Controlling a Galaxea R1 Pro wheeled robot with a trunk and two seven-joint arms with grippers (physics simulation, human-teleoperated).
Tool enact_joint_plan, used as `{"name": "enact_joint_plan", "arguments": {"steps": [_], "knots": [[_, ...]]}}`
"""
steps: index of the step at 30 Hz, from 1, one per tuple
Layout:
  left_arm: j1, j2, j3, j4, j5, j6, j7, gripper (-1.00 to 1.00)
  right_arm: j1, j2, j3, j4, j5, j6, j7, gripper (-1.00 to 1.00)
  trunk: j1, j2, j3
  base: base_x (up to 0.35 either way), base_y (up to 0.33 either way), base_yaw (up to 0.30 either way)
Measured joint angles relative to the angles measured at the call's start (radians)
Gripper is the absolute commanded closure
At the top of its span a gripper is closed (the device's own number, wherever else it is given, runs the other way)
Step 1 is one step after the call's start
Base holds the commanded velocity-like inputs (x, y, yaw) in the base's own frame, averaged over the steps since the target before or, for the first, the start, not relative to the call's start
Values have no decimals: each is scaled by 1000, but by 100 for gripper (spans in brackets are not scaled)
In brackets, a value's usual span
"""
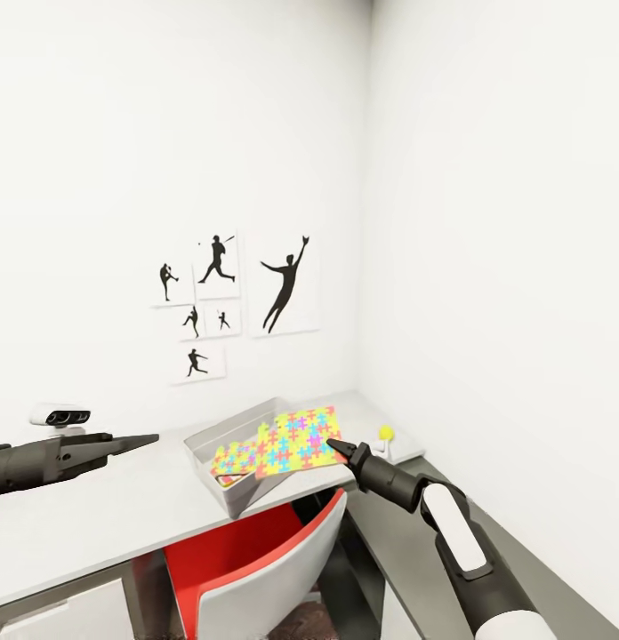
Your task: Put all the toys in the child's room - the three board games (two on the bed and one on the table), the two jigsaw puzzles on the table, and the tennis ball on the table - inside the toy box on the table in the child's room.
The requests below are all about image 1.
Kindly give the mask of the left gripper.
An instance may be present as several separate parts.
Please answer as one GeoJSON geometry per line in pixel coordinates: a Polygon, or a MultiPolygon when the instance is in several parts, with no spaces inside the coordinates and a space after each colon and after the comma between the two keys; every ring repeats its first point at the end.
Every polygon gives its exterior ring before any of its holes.
{"type": "Polygon", "coordinates": [[[105,455],[120,455],[155,443],[159,434],[114,437],[113,434],[96,436],[55,436],[20,445],[7,462],[5,478],[11,489],[18,492],[62,483],[83,473],[108,465],[105,455]]]}

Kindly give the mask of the tennis ball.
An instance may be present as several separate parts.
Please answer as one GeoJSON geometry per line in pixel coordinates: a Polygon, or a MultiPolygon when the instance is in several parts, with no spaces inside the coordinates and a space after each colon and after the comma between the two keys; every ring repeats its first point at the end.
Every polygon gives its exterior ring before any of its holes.
{"type": "Polygon", "coordinates": [[[392,441],[394,437],[394,431],[390,426],[381,426],[379,430],[379,437],[381,440],[392,441]]]}

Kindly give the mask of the board game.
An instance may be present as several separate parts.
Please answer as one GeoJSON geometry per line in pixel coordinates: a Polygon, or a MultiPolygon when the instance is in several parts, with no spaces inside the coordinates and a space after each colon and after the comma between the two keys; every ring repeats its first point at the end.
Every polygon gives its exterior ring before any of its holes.
{"type": "Polygon", "coordinates": [[[223,488],[230,487],[240,479],[244,478],[246,474],[232,474],[232,475],[220,475],[216,477],[218,484],[223,488]]]}

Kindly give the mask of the toy box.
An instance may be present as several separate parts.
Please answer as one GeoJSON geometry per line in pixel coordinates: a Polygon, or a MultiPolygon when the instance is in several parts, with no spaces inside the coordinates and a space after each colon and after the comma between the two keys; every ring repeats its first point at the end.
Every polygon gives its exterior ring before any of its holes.
{"type": "Polygon", "coordinates": [[[217,450],[223,446],[225,451],[230,451],[230,446],[234,442],[258,442],[259,427],[264,422],[266,426],[269,426],[270,433],[273,429],[278,432],[278,422],[275,422],[278,415],[296,412],[301,412],[299,406],[288,402],[283,397],[273,397],[269,401],[257,404],[233,417],[228,417],[226,420],[183,440],[183,446],[195,474],[228,513],[228,516],[237,516],[264,493],[288,478],[289,474],[257,479],[255,470],[251,474],[246,474],[244,478],[230,487],[223,488],[218,484],[216,478],[211,476],[210,472],[217,450]]]}

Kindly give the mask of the jigsaw puzzle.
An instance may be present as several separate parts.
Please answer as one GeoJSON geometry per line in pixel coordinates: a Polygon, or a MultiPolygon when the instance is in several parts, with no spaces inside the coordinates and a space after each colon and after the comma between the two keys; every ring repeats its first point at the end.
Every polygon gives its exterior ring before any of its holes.
{"type": "Polygon", "coordinates": [[[251,474],[256,468],[256,453],[258,453],[258,442],[234,442],[230,446],[230,451],[225,451],[221,446],[217,450],[210,467],[211,476],[232,474],[251,474]]]}
{"type": "Polygon", "coordinates": [[[258,432],[257,479],[347,465],[328,438],[342,441],[334,406],[278,415],[278,432],[264,422],[258,432]]]}

